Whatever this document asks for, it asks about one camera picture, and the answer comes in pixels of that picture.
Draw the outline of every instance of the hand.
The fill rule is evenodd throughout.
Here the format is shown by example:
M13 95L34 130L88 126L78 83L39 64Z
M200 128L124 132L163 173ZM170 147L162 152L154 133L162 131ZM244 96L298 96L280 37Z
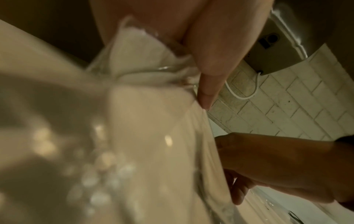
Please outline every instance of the hand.
M350 145L236 133L215 141L236 205L256 185L323 203L354 199Z
M184 44L202 72L198 101L209 109L250 50L273 0L90 0L105 43L126 15Z

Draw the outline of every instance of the clear plastic bag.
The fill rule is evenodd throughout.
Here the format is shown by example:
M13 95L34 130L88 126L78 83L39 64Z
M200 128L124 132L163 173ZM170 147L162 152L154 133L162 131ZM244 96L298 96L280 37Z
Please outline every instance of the clear plastic bag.
M235 222L183 47L127 18L82 70L6 40L36 57L0 66L2 223Z

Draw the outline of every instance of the black sleeve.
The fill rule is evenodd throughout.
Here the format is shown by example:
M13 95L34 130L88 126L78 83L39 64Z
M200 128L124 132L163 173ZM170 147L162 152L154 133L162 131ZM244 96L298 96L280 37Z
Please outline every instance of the black sleeve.
M341 137L337 139L336 142L343 142L354 146L354 135ZM354 211L354 201L342 202L339 204L351 211Z

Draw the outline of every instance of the white cable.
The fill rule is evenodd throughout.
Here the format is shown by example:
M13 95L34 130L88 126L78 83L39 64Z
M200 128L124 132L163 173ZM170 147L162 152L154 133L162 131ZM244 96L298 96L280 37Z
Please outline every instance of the white cable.
M227 81L225 81L225 85L226 85L227 89L230 91L230 93L231 93L234 97L236 97L237 99L240 99L240 100L248 100L248 99L254 97L254 96L257 94L257 92L258 92L258 88L259 88L259 81L258 81L258 78L259 78L260 75L261 75L261 72L257 73L257 76L256 76L256 88L254 89L254 92L253 92L251 95L246 96L246 97L240 97L240 96L236 95L236 94L231 90L231 88L229 87L229 84L228 84Z

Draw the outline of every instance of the metallic appliance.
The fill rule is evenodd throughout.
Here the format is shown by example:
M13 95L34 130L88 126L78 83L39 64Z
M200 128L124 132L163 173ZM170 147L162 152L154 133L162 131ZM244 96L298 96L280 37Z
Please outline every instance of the metallic appliance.
M266 75L310 57L334 29L333 4L333 0L275 0L245 61Z

